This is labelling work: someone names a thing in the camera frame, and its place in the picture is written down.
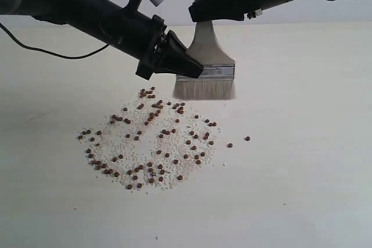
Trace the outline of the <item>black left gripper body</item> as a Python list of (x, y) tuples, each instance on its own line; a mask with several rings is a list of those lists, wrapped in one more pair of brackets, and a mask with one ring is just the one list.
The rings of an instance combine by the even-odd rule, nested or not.
[(153, 15), (151, 18), (150, 40), (145, 46), (143, 57), (139, 60), (136, 75), (149, 80), (155, 71), (156, 49), (163, 42), (165, 37), (164, 31), (166, 25), (164, 20), (158, 15)]

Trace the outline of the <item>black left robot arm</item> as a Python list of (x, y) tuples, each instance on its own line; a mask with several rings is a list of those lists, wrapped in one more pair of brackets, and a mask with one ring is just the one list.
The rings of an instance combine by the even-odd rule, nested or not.
[[(150, 0), (155, 6), (164, 0)], [(120, 7), (109, 0), (1, 0), (2, 15), (31, 16), (52, 24), (68, 24), (138, 60), (136, 74), (176, 74), (198, 78), (203, 66), (164, 20), (138, 11), (142, 0)]]

